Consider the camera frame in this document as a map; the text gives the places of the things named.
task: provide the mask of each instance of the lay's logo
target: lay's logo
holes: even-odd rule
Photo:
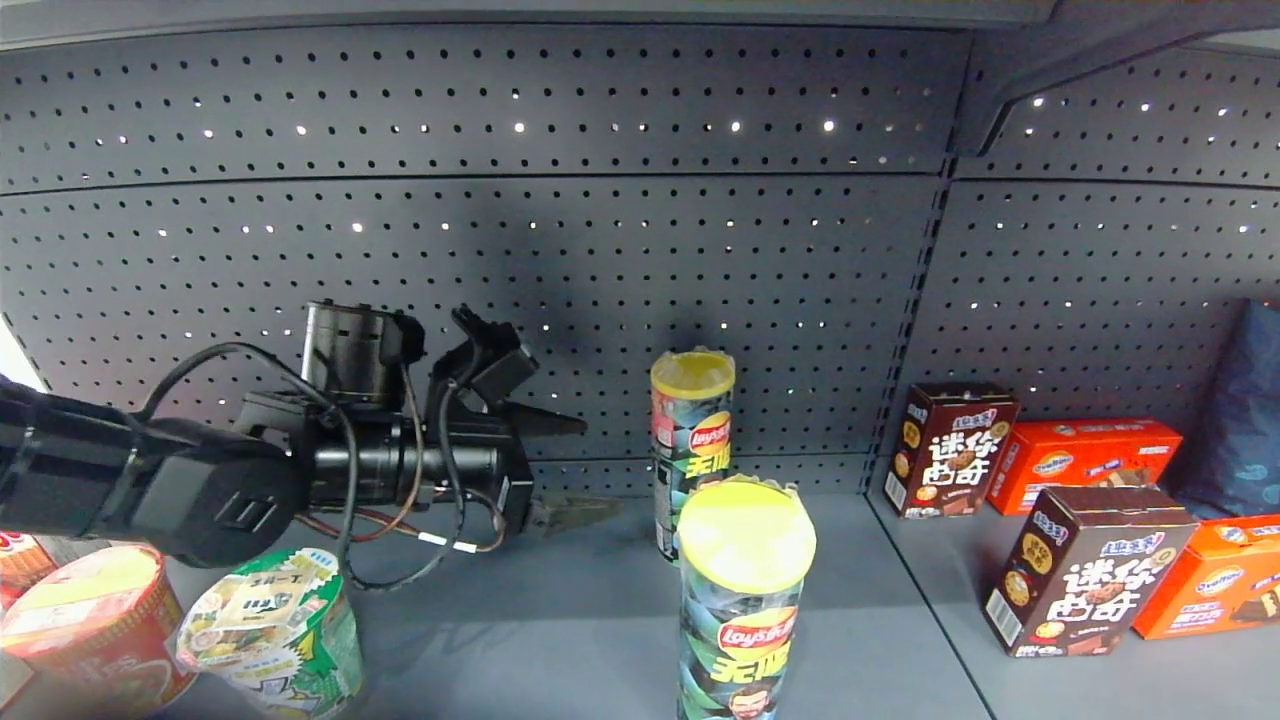
[[[791,630],[795,628],[795,624],[796,615],[794,611],[788,612],[781,623],[763,628],[728,623],[721,626],[719,646],[722,650],[730,652],[735,650],[750,651],[778,647],[791,638]]]
[[[689,433],[689,450],[696,455],[718,455],[728,447],[730,414],[719,411]]]
[[[1212,597],[1225,591],[1226,588],[1234,585],[1235,580],[1239,580],[1243,577],[1244,577],[1244,570],[1236,565],[1231,565],[1230,568],[1222,568],[1221,570],[1213,573],[1208,578],[1204,578],[1203,583],[1196,585],[1196,592],[1203,596]]]
[[[1066,466],[1075,461],[1075,457],[1070,452],[1064,452],[1061,450],[1055,450],[1032,468],[1032,471],[1042,478],[1052,478],[1053,475],[1061,475]]]

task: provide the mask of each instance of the lay's chip can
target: lay's chip can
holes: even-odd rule
[[[792,488],[735,475],[698,491],[677,530],[678,720],[774,720],[817,537]]]
[[[667,352],[649,370],[658,548],[678,557],[675,534],[685,501],[728,469],[733,359],[698,347]]]

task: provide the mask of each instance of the snack box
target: snack box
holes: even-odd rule
[[[884,495],[901,518],[973,515],[1009,445],[1018,400],[989,383],[915,384]]]
[[[1024,515],[1044,487],[1153,486],[1181,442],[1151,418],[1018,423],[987,500]]]
[[[1196,527],[1156,488],[1046,488],[984,615],[1014,657],[1107,655]]]
[[[1280,621],[1280,515],[1208,520],[1138,614],[1147,639]]]

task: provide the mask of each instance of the perforated metal panel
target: perforated metal panel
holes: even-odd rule
[[[137,402],[178,357],[301,357],[308,299],[507,319],[543,372],[520,400],[586,418],[540,457],[644,456],[648,368],[739,360],[744,454],[865,452],[936,178],[611,177],[178,184],[0,200],[5,318],[55,392]],[[248,360],[170,409],[230,423],[278,386]]]
[[[997,380],[1028,419],[1189,429],[1242,299],[1280,292],[1277,209],[1262,190],[957,182],[902,380]]]
[[[960,177],[1280,184],[1280,63],[1170,50],[1020,102]]]
[[[760,478],[796,483],[805,492],[856,489],[876,460],[865,454],[735,455],[732,469]],[[653,465],[648,459],[540,461],[534,464],[539,487],[562,492],[648,495]]]
[[[383,26],[8,53],[3,187],[936,172],[965,47],[945,32]]]

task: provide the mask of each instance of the black cable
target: black cable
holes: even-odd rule
[[[413,573],[396,580],[393,583],[379,583],[372,585],[360,585],[361,589],[371,592],[392,592],[399,589],[412,582],[421,579],[428,573],[435,570],[444,559],[453,552],[453,546],[457,544],[458,538],[462,537],[462,527],[467,521],[467,500],[466,491],[462,489],[462,471],[458,470],[457,459],[453,457],[453,441],[449,439],[449,406],[453,402],[453,397],[457,395],[458,388],[471,382],[472,375],[480,369],[480,346],[474,337],[468,333],[468,340],[471,341],[471,360],[467,363],[466,369],[462,375],[457,379],[448,378],[444,393],[440,395],[440,405],[436,409],[436,419],[440,434],[440,454],[444,456],[444,469],[448,477],[449,484],[453,486],[453,516],[456,524],[453,532],[449,534],[448,539],[439,550],[435,551],[435,556],[426,564],[415,570]],[[346,553],[351,544],[351,527],[355,524],[353,515],[343,515],[343,534],[338,538],[338,551]],[[346,546],[343,544],[343,538],[346,538]]]
[[[271,355],[270,352],[257,347],[256,345],[250,345],[247,342],[221,342],[196,352],[191,357],[187,357],[178,365],[175,365],[169,374],[166,374],[154,388],[151,388],[151,395],[147,396],[147,401],[143,404],[142,410],[134,414],[138,421],[147,423],[155,416],[156,410],[164,401],[169,391],[174,388],[182,379],[189,375],[196,368],[200,368],[205,363],[209,363],[214,357],[221,357],[232,352],[243,352],[250,357],[268,365],[269,368],[280,373],[285,380],[289,382],[294,388],[302,395],[307,396],[308,400],[320,405],[328,413],[333,413],[338,418],[338,423],[342,425],[342,434],[347,439],[347,457],[351,460],[347,462],[347,502],[343,505],[343,530],[347,536],[346,547],[351,546],[351,528],[356,520],[356,489],[360,487],[360,465],[357,459],[360,457],[360,442],[356,439],[356,428],[351,424],[351,418],[343,409],[329,398],[328,395],[320,392],[315,386],[302,379],[301,375],[294,373],[288,365],[280,361],[279,357]],[[366,583],[356,575],[356,571],[351,568],[349,559],[344,548],[342,548],[342,536],[338,537],[339,548],[343,550],[338,555],[338,568],[342,575],[347,578],[353,585],[362,587]]]
[[[360,488],[360,445],[356,439],[356,429],[352,427],[351,419],[343,411],[342,406],[330,400],[328,395],[317,389],[315,386],[305,380],[270,352],[247,342],[223,342],[206,347],[169,370],[169,373],[151,389],[142,410],[136,413],[134,416],[142,423],[150,421],[151,418],[155,416],[155,413],[159,410],[165,396],[179,382],[182,382],[184,377],[189,375],[196,370],[196,368],[204,365],[214,357],[220,357],[232,352],[244,352],[255,360],[275,369],[284,377],[285,380],[289,382],[289,384],[297,388],[298,392],[324,407],[326,411],[333,413],[338,418],[338,423],[342,425],[342,432],[347,441],[347,456],[349,459],[347,462],[347,497],[342,507],[342,528],[338,534],[338,568],[340,569],[342,575],[358,589],[366,592],[392,592],[419,580],[428,573],[435,570],[444,557],[453,551],[453,546],[457,544],[458,538],[462,536],[462,528],[466,524],[466,491],[462,489],[462,473],[458,470],[457,460],[453,457],[453,443],[449,438],[449,406],[457,395],[458,388],[467,384],[471,380],[471,377],[475,375],[480,368],[480,352],[477,351],[477,343],[475,342],[475,338],[470,340],[472,345],[471,360],[468,361],[466,370],[462,373],[462,377],[457,379],[448,379],[448,387],[445,387],[444,393],[440,396],[440,406],[438,409],[440,450],[444,455],[444,466],[449,484],[453,486],[454,516],[457,523],[453,528],[452,536],[448,538],[448,542],[436,551],[435,556],[431,557],[429,562],[413,573],[388,583],[367,582],[357,575],[355,568],[351,565],[351,538],[352,529],[356,523],[356,500]]]

